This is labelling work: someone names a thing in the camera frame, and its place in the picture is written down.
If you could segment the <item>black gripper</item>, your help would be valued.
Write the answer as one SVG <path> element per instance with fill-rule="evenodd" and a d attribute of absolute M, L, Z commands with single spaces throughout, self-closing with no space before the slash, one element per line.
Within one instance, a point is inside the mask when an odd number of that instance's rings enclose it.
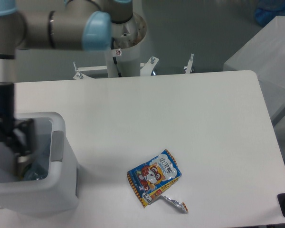
<path fill-rule="evenodd" d="M 25 173 L 36 159 L 37 135 L 34 119 L 14 119 L 12 82 L 0 82 L 0 142 L 14 153 L 15 173 Z"/>

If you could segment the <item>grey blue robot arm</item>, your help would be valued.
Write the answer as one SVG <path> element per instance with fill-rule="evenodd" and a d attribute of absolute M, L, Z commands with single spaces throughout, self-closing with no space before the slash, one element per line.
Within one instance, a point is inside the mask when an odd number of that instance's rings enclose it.
<path fill-rule="evenodd" d="M 18 49 L 106 50 L 113 24 L 133 17 L 130 0 L 67 0 L 62 12 L 19 11 L 0 0 L 0 169 L 19 175 L 36 149 L 34 122 L 14 117 L 14 61 Z"/>

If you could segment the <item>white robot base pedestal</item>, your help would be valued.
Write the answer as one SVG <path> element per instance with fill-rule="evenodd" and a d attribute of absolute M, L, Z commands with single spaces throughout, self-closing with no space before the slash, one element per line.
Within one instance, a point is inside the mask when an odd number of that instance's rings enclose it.
<path fill-rule="evenodd" d="M 105 52 L 109 78 L 140 76 L 140 50 L 146 33 L 145 20 L 135 12 L 126 23 L 112 23 L 112 44 Z"/>

